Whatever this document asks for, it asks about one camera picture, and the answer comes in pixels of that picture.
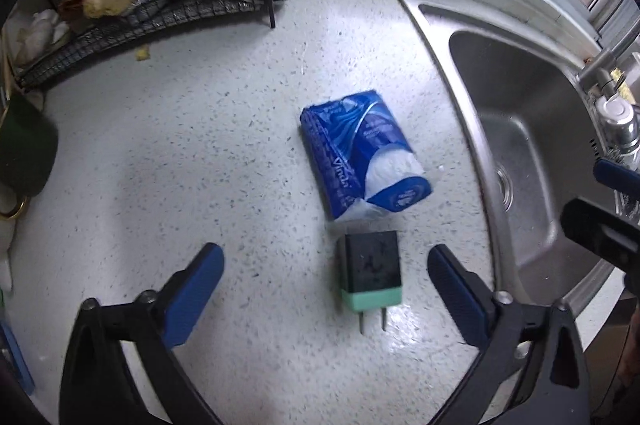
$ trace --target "sink drain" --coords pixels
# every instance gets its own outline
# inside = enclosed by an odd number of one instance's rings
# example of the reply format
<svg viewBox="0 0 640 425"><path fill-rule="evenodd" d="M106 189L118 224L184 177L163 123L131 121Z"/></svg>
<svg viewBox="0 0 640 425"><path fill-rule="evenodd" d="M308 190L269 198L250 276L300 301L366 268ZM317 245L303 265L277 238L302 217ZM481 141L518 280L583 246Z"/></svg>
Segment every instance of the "sink drain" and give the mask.
<svg viewBox="0 0 640 425"><path fill-rule="evenodd" d="M513 203L513 183L507 174L507 170L500 163L495 164L495 173L498 175L498 183L500 184L500 193L502 194L502 204L504 210L509 210Z"/></svg>

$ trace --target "kitchen sink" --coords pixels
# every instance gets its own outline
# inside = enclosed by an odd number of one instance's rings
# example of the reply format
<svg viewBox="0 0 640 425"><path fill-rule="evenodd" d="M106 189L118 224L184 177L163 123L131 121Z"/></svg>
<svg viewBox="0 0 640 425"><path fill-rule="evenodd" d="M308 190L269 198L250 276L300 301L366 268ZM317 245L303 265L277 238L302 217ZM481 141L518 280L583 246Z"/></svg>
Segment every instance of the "kitchen sink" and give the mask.
<svg viewBox="0 0 640 425"><path fill-rule="evenodd" d="M479 20L401 0L456 103L490 231L495 289L525 303L564 297L578 314L612 267L566 239L559 214L581 196L617 211L618 195L593 179L605 141L577 87L575 67L517 23Z"/></svg>

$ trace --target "blue tissue packet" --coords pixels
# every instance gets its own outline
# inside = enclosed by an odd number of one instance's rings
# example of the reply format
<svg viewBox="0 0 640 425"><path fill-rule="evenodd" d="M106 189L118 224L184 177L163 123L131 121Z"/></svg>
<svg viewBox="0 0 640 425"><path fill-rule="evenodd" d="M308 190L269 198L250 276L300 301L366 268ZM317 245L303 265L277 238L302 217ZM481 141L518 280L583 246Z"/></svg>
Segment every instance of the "blue tissue packet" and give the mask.
<svg viewBox="0 0 640 425"><path fill-rule="evenodd" d="M344 219L399 212L431 193L424 169L377 92L305 108L300 123L334 219L348 210Z"/></svg>

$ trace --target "black and green charger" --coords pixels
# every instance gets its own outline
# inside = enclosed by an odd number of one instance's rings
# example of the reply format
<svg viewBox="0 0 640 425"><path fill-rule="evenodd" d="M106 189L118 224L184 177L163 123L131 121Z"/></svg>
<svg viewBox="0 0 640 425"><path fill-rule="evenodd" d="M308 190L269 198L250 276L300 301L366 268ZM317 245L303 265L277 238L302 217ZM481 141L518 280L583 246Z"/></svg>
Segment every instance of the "black and green charger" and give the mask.
<svg viewBox="0 0 640 425"><path fill-rule="evenodd" d="M342 300L359 314L360 332L364 334L364 312L372 309L382 309L386 330L386 308L402 303L398 233L348 233L338 240L338 256Z"/></svg>

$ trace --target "countertop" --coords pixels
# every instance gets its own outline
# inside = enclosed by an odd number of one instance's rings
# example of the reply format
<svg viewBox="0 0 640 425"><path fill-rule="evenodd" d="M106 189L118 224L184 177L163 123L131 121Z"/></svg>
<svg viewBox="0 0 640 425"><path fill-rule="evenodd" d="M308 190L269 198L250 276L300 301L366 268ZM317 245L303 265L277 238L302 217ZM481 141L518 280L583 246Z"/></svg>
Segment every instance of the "countertop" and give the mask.
<svg viewBox="0 0 640 425"><path fill-rule="evenodd" d="M225 250L225 274L176 354L229 425L424 425L474 358L426 254L446 243L492 284L481 196L409 17L397 0L290 0L276 21L273 31L248 17L172 34L148 61L117 54L47 96L60 146L18 224L6 302L34 401L53 423L82 300L108 305L159 289L206 241ZM418 158L444 174L425 201L370 225L399 230L404 291L387 331L373 312L362 336L337 298L336 228L298 117L370 88Z"/></svg>

